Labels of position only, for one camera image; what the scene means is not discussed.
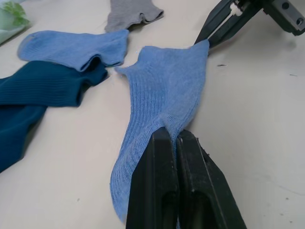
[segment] knit texture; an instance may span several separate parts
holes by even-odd
[[[163,10],[157,8],[152,0],[111,0],[106,32],[127,29],[141,22],[148,24],[163,17]]]
[[[21,42],[18,56],[25,61],[59,63],[79,72],[86,70],[95,57],[111,67],[123,63],[128,34],[128,30],[100,35],[40,31]]]
[[[144,47],[138,62],[116,68],[130,85],[131,116],[114,165],[110,189],[120,220],[127,216],[131,178],[154,131],[165,127],[175,148],[178,134],[193,118],[205,82],[209,42],[189,49]]]
[[[26,134],[47,106],[79,106],[84,90],[99,84],[106,73],[98,58],[82,73],[32,61],[0,79],[0,172],[22,159]]]

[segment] gray sock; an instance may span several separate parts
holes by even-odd
[[[106,32],[127,29],[141,22],[148,24],[163,17],[163,10],[157,8],[152,0],[111,0]]]

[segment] fabric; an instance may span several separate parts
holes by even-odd
[[[29,23],[20,4],[11,0],[0,0],[0,44],[23,30]]]
[[[163,17],[163,10],[157,8],[152,0],[111,0],[106,32],[127,29],[141,22],[148,24]]]
[[[98,57],[108,66],[124,61],[129,31],[93,35],[40,31],[28,35],[20,44],[18,56],[25,61],[49,61],[85,71]]]
[[[99,84],[106,74],[99,58],[82,73],[32,61],[0,79],[0,172],[22,159],[26,134],[47,106],[79,106],[84,90]]]
[[[126,220],[131,178],[154,131],[165,127],[173,146],[193,118],[205,82],[209,42],[189,49],[144,47],[136,64],[117,72],[129,81],[131,116],[114,165],[110,189],[115,211]]]

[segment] screw hole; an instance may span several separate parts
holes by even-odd
[[[288,2],[284,2],[282,4],[282,8],[283,8],[283,10],[287,10],[289,8],[289,3]]]
[[[297,25],[302,25],[304,23],[304,19],[303,18],[299,18],[298,20],[296,20],[296,24]]]

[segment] green object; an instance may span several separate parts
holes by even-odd
[[[0,2],[0,44],[23,30],[29,23],[19,3],[11,0]]]

